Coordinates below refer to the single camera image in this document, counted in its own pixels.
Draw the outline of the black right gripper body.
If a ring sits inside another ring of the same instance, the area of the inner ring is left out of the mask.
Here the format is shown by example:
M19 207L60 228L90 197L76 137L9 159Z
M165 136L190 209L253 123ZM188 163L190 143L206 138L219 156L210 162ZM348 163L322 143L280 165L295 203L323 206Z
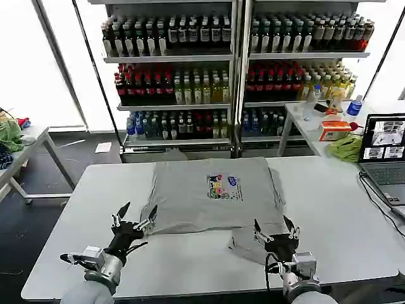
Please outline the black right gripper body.
M299 246L297 237L290 237L289 234L276 234L271 240L265 243L265 251L271 253L278 262L291 262L293 254Z

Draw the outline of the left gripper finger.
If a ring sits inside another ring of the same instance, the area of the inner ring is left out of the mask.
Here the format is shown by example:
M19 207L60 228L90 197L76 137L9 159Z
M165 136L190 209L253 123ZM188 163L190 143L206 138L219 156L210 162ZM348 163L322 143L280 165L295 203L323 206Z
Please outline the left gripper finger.
M111 227L112 228L118 228L121 226L122 222L123 222L123 218L126 215L128 209L130 206L130 202L127 202L125 205L123 205L119 211L116 214L112 214L112 224Z
M146 219L133 227L134 232L142 232L144 236L148 235L155 226L158 205L155 205Z

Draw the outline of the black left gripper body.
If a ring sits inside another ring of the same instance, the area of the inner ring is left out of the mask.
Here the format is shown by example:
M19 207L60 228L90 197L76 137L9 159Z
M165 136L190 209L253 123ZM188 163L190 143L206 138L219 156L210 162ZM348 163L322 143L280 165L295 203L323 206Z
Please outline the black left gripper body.
M133 251L145 246L148 242L132 245L134 241L144 239L142 232L134 232L133 227L138 223L123 221L118 228L112 228L114 237L106 248L106 253L115 257L127 257Z

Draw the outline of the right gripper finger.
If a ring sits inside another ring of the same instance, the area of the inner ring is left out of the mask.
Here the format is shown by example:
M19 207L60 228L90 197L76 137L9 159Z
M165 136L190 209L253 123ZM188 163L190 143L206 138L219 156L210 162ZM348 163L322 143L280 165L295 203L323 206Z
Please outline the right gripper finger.
M270 242L274 241L273 237L271 237L261 231L261 227L256 219L254 219L254 238L259 243L270 243Z
M284 222L285 222L285 226L288 230L288 232L282 234L284 239L299 239L299 235L300 235L300 227L294 225L293 221L291 221L291 219L289 219L288 217L286 217L285 215L283 216Z

